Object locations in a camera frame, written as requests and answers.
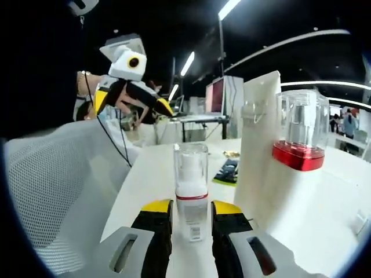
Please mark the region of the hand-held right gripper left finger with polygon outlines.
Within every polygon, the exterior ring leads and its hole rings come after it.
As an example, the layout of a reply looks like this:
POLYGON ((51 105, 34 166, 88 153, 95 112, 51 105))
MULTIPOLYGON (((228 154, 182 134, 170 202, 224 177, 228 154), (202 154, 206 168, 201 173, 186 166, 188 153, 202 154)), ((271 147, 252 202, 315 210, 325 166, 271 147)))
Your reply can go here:
POLYGON ((165 277, 172 253, 173 200, 143 206, 97 248, 97 277, 165 277))

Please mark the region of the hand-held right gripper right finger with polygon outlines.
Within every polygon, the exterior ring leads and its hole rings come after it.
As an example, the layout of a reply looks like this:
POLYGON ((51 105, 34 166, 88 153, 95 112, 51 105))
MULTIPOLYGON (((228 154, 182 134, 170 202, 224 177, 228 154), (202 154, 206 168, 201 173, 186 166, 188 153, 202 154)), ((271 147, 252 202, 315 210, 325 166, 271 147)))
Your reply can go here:
POLYGON ((241 209, 211 202, 212 253, 219 277, 295 277, 293 253, 264 231, 253 229, 241 209))

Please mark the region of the person's left hand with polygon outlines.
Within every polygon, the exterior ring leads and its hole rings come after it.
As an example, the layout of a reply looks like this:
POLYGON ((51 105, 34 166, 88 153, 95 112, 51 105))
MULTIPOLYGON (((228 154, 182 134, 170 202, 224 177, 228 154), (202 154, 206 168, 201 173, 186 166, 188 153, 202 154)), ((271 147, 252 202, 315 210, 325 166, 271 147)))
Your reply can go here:
POLYGON ((125 114, 131 113, 128 104, 143 109, 145 114, 150 110, 149 106, 145 105, 144 100, 150 98, 152 89, 144 82, 126 81, 123 87, 118 84, 119 87, 117 88, 117 83, 112 83, 112 81, 114 81, 114 78, 108 75, 98 76, 87 71, 79 71, 77 82, 78 94, 87 96, 91 92, 95 96, 97 89, 101 88, 104 82, 108 82, 110 91, 119 90, 119 94, 113 97, 111 95, 107 96, 105 105, 117 107, 125 114))

